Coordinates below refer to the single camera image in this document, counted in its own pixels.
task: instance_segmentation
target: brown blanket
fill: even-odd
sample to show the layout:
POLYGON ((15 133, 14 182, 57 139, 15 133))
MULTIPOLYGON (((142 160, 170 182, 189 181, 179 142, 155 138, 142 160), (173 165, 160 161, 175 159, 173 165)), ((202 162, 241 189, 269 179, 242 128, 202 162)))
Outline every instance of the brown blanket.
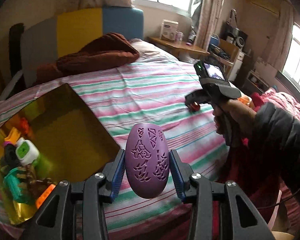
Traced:
POLYGON ((36 84, 60 77, 119 67, 135 62, 138 58, 139 52, 124 36, 108 33, 90 42, 77 53, 63 56, 55 63, 39 66, 36 84))

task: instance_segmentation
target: white bottle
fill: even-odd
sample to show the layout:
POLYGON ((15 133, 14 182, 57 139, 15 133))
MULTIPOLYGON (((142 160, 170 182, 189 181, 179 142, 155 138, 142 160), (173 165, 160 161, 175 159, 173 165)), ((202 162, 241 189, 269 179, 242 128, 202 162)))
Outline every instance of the white bottle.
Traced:
POLYGON ((22 166, 33 164, 36 166, 39 161, 39 151, 37 147, 30 141, 21 137, 16 143, 16 155, 22 166))

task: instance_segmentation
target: striped bedsheet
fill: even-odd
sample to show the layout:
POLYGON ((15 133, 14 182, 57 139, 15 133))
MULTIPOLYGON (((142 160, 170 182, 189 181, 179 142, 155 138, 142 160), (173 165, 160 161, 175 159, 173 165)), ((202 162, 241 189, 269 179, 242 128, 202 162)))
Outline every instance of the striped bedsheet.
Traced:
MULTIPOLYGON (((211 180, 218 177, 228 148, 223 137, 215 133, 212 108, 203 105, 199 112, 190 114, 184 105, 184 96, 200 88, 192 65, 157 57, 57 79, 0 102, 0 126, 31 101, 64 83, 71 85, 122 148, 134 124, 155 123, 162 127, 169 149, 176 149, 183 162, 211 180)), ((189 212, 190 208, 177 198, 171 175, 164 191, 148 200, 138 197, 124 176, 119 196, 113 204, 105 206, 109 238, 125 239, 154 230, 189 212)), ((79 211, 79 238, 81 215, 79 211)), ((15 238, 22 232, 9 224, 1 195, 0 225, 15 238)))

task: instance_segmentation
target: blue gripper pad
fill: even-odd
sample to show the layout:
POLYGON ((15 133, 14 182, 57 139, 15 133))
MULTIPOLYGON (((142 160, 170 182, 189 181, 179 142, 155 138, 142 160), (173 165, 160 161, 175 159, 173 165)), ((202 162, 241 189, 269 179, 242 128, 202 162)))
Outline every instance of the blue gripper pad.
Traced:
POLYGON ((174 187, 176 188, 177 196, 181 199, 182 202, 186 199, 186 194, 184 192, 184 182, 181 177, 180 170, 178 168, 177 162, 172 154, 172 151, 169 152, 170 156, 170 171, 172 175, 172 180, 174 183, 174 187))
POLYGON ((114 177, 112 179, 111 194, 110 194, 110 198, 112 199, 112 201, 114 201, 114 199, 118 196, 121 187, 122 178, 125 171, 124 156, 125 153, 121 155, 120 161, 117 166, 118 168, 116 169, 114 177))

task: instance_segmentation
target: purple egg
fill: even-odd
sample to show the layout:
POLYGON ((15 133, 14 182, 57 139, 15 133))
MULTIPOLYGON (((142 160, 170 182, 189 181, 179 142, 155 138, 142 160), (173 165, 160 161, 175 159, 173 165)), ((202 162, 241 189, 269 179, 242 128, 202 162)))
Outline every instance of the purple egg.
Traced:
POLYGON ((170 160, 160 126, 139 123, 132 127, 125 150, 125 166, 129 184, 141 198, 157 197, 164 190, 170 160))

